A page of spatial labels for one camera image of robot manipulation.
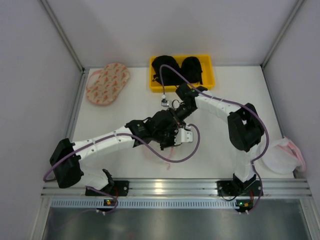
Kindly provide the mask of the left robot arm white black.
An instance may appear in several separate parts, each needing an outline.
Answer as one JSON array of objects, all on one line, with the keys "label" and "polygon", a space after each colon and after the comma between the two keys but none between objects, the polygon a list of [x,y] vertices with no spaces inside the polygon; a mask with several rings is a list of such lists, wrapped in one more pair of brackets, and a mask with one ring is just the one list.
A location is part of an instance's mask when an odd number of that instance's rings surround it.
[{"label": "left robot arm white black", "polygon": [[49,163],[58,187],[75,185],[89,186],[101,190],[112,186],[112,177],[106,169],[95,169],[89,163],[110,153],[132,149],[156,142],[163,150],[182,142],[178,133],[186,126],[186,114],[182,110],[169,108],[160,110],[152,117],[134,119],[117,130],[82,141],[69,138],[58,142]]}]

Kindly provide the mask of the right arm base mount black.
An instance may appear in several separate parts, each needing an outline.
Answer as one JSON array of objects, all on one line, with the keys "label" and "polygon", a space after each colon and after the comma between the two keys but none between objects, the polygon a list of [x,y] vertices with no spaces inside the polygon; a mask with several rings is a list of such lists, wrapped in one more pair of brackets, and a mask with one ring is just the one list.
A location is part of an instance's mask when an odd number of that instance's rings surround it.
[{"label": "right arm base mount black", "polygon": [[259,180],[253,179],[246,182],[239,180],[219,180],[217,182],[218,196],[227,197],[258,197],[262,186]]}]

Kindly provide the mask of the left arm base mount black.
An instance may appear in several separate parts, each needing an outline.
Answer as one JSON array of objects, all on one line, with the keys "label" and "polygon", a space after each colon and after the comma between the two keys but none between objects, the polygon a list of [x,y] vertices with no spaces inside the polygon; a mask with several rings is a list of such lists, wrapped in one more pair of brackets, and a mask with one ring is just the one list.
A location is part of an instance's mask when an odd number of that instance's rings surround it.
[{"label": "left arm base mount black", "polygon": [[[113,184],[109,183],[107,186],[103,187],[99,191],[114,197],[126,197],[129,192],[129,186],[130,182],[128,180],[114,180]],[[96,197],[104,195],[94,190],[86,188],[85,196]]]}]

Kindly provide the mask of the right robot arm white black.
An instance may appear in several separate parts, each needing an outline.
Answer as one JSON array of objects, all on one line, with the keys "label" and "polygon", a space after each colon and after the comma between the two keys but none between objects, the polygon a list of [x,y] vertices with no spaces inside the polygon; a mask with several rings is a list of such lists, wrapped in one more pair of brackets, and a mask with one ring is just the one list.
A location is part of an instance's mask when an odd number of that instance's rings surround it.
[{"label": "right robot arm white black", "polygon": [[227,124],[229,140],[236,149],[236,167],[233,180],[242,185],[249,185],[258,176],[254,171],[254,162],[262,156],[256,156],[255,151],[262,137],[268,137],[265,124],[258,116],[256,108],[251,104],[213,96],[203,86],[190,88],[188,84],[180,85],[175,93],[182,100],[177,109],[179,120],[186,118],[191,110],[204,110]]}]

